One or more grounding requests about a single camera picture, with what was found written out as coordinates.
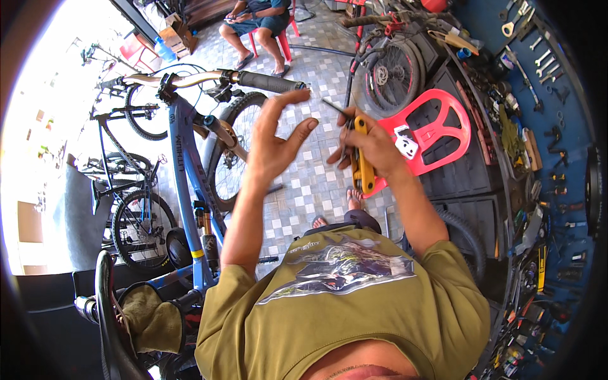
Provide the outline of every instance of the tool wall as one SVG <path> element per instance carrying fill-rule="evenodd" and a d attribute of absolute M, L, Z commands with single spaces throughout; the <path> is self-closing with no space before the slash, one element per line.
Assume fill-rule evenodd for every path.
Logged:
<path fill-rule="evenodd" d="M 510 121 L 520 134 L 526 128 L 532 131 L 536 140 L 538 159 L 530 154 L 523 160 L 527 162 L 520 162 L 531 166 L 533 177 L 519 174 L 517 167 L 510 168 L 515 169 L 508 181 L 513 186 L 511 205 L 518 197 L 525 204 L 531 193 L 536 192 L 539 198 L 532 212 L 514 214 L 516 230 L 518 225 L 529 229 L 537 214 L 542 222 L 537 233 L 529 236 L 530 247 L 509 251 L 511 288 L 505 315 L 497 317 L 492 332 L 495 339 L 472 374 L 480 379 L 532 379 L 558 349 L 588 286 L 595 248 L 592 237 L 597 234 L 601 215 L 600 202 L 591 199 L 600 197 L 596 186 L 600 178 L 593 167 L 601 163 L 597 163 L 595 136 L 586 95 L 576 76 L 576 60 L 568 58 L 567 47 L 560 45 L 558 33 L 534 1 L 469 0 L 454 11 L 470 36 L 484 41 L 492 53 L 494 74 L 501 76 L 497 71 L 504 70 L 503 81 L 510 85 L 513 99 L 503 102 L 516 115 Z M 491 119 L 493 112 L 498 114 L 499 110 L 489 110 Z M 502 122 L 500 117 L 492 120 L 499 134 Z M 517 235 L 515 241 L 514 246 L 522 243 Z M 543 270 L 541 290 L 537 287 Z"/>

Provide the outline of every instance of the checkered tile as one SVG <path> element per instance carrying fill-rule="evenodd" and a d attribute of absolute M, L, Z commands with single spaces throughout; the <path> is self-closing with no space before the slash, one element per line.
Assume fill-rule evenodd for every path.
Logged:
<path fill-rule="evenodd" d="M 344 34 L 334 23 L 335 20 L 343 17 L 341 13 L 329 11 L 324 3 L 316 7 L 315 12 L 317 13 L 315 18 L 298 24 L 299 38 L 295 37 L 292 27 L 288 27 L 290 43 L 330 49 L 354 49 L 354 39 Z M 234 67 L 237 54 L 219 37 L 219 25 L 220 23 L 214 24 L 199 32 L 196 51 L 180 62 L 199 64 L 208 70 Z M 251 49 L 246 36 L 241 40 L 248 49 Z M 272 57 L 259 45 L 257 50 L 259 57 L 248 64 L 245 70 L 270 74 L 274 68 Z M 350 169 L 339 170 L 335 165 L 328 165 L 325 162 L 338 147 L 340 129 L 336 126 L 336 111 L 319 102 L 321 97 L 325 97 L 337 106 L 344 106 L 346 74 L 350 58 L 303 49 L 292 49 L 292 57 L 291 70 L 286 78 L 309 84 L 313 89 L 314 98 L 302 105 L 287 107 L 280 119 L 277 136 L 289 137 L 294 127 L 307 117 L 315 117 L 320 123 L 302 145 L 295 161 L 274 181 L 275 184 L 283 184 L 284 188 L 268 195 L 264 200 L 264 240 L 260 256 L 278 255 L 281 260 L 294 238 L 302 236 L 312 228 L 316 215 L 323 215 L 329 223 L 344 221 L 344 214 L 348 210 L 346 188 L 352 185 Z M 369 106 L 365 104 L 362 96 L 360 80 L 361 76 L 358 74 L 353 82 L 350 105 L 358 105 L 369 111 Z M 203 96 L 196 108 L 201 113 L 208 113 L 213 107 L 215 102 Z M 221 108 L 216 109 L 213 114 L 219 115 Z M 199 148 L 202 148 L 204 142 L 202 140 L 198 142 Z M 162 196 L 169 202 L 179 219 L 170 164 L 161 167 L 159 186 Z M 364 202 L 365 209 L 378 220 L 385 234 L 384 210 L 388 207 L 390 237 L 397 239 L 403 229 L 394 205 L 395 199 L 389 189 L 384 189 Z M 276 265 L 276 263 L 259 265 L 258 277 L 268 273 Z"/>

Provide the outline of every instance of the black grip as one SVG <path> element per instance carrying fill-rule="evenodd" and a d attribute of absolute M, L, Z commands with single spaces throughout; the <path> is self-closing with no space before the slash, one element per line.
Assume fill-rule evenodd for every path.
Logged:
<path fill-rule="evenodd" d="M 392 19 L 393 18 L 391 16 L 363 16 L 351 19 L 344 19 L 342 20 L 342 26 L 350 28 L 353 26 L 376 24 L 379 21 L 392 21 Z"/>
<path fill-rule="evenodd" d="M 124 84 L 122 83 L 122 77 L 118 77 L 118 78 L 114 78 L 112 80 L 108 80 L 108 81 L 99 83 L 97 88 L 105 89 L 105 88 L 113 88 L 114 86 L 123 86 L 123 85 Z"/>
<path fill-rule="evenodd" d="M 258 74 L 256 72 L 249 71 L 241 71 L 238 76 L 238 84 L 245 87 L 253 87 L 279 94 L 306 88 L 306 83 L 304 82 L 295 82 L 292 80 L 271 77 L 270 75 Z"/>

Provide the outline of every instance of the green towel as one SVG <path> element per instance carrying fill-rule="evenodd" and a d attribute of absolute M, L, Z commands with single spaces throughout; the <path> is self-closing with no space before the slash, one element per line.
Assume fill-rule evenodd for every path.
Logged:
<path fill-rule="evenodd" d="M 525 150 L 522 139 L 517 135 L 517 125 L 506 116 L 505 105 L 499 106 L 500 123 L 502 124 L 502 135 L 500 140 L 506 153 L 515 161 Z"/>
<path fill-rule="evenodd" d="M 120 296 L 119 304 L 138 353 L 178 353 L 183 347 L 185 334 L 181 311 L 171 302 L 163 302 L 150 284 L 132 285 Z"/>

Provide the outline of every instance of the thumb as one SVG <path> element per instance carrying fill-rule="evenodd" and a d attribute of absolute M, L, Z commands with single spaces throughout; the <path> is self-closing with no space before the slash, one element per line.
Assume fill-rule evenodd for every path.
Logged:
<path fill-rule="evenodd" d="M 319 125 L 319 121 L 313 117 L 309 117 L 296 126 L 289 139 L 287 139 L 287 147 L 290 153 L 295 155 L 298 152 L 302 143 L 304 143 L 308 138 L 308 135 L 310 135 L 310 132 L 312 132 L 317 125 Z"/>

